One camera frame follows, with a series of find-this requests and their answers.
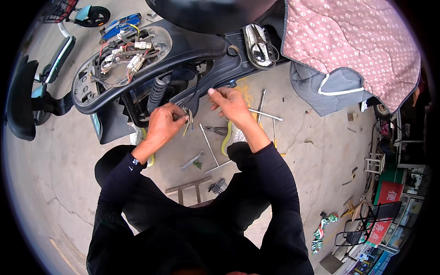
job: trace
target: man's hand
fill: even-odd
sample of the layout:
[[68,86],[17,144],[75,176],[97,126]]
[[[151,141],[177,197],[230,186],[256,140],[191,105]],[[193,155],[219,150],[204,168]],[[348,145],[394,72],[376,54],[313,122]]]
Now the man's hand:
[[226,116],[238,129],[243,130],[243,127],[249,123],[256,123],[239,90],[226,87],[210,88],[208,95],[209,101],[214,103],[211,110],[220,107],[219,116]]
[[[173,115],[179,118],[174,121]],[[150,115],[147,137],[133,150],[132,156],[145,164],[152,154],[174,137],[187,119],[189,116],[174,103],[156,108]]]
[[214,102],[211,110],[221,108],[219,116],[226,116],[238,129],[243,131],[252,153],[256,153],[271,143],[270,139],[249,112],[242,94],[237,89],[221,87],[209,89],[209,101]]

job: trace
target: black pants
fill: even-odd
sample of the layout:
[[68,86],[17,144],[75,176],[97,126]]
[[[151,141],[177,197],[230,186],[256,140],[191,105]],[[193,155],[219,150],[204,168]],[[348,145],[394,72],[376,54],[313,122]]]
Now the black pants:
[[[134,145],[116,146],[96,163],[95,178],[101,187],[112,169],[134,148]],[[210,205],[200,208],[180,205],[165,196],[150,178],[141,176],[132,197],[123,209],[128,222],[142,232],[160,220],[173,216],[200,215],[230,226],[242,234],[269,206],[269,201],[257,188],[260,186],[257,184],[259,179],[248,143],[234,143],[227,151],[241,172],[234,174],[226,190]]]

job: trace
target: wire mesh basket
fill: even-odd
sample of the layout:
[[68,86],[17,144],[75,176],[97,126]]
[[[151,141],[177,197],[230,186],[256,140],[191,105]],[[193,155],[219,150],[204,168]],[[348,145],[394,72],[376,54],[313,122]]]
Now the wire mesh basket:
[[51,3],[43,23],[60,23],[74,10],[78,0],[55,0]]

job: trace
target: gray fabric cover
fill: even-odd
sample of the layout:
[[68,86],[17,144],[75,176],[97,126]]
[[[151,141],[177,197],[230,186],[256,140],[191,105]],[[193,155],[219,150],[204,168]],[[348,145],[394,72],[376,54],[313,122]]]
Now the gray fabric cover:
[[[360,103],[373,95],[365,90],[345,95],[320,95],[319,85],[325,74],[308,65],[292,61],[290,63],[290,82],[297,94],[306,101],[321,117],[340,109]],[[350,68],[337,68],[330,73],[322,92],[339,92],[362,87],[363,78]]]

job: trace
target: black long-sleeve shirt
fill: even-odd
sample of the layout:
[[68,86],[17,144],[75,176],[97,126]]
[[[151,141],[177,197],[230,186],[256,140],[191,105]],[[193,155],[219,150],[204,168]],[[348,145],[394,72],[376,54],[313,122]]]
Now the black long-sleeve shirt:
[[110,173],[98,200],[87,255],[90,274],[169,274],[197,266],[208,274],[313,274],[293,175],[273,144],[255,154],[272,220],[261,249],[243,235],[199,216],[164,220],[134,236],[122,208],[145,167],[131,154]]

